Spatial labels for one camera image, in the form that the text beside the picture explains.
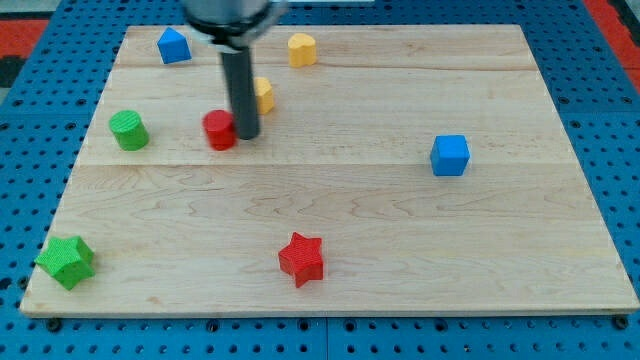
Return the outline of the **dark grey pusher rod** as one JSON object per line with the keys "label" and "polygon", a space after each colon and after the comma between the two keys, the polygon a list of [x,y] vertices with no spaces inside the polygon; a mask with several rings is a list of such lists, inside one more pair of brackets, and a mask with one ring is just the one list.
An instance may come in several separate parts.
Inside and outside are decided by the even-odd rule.
{"label": "dark grey pusher rod", "polygon": [[241,48],[234,53],[221,54],[226,87],[236,135],[251,140],[260,134],[251,49]]}

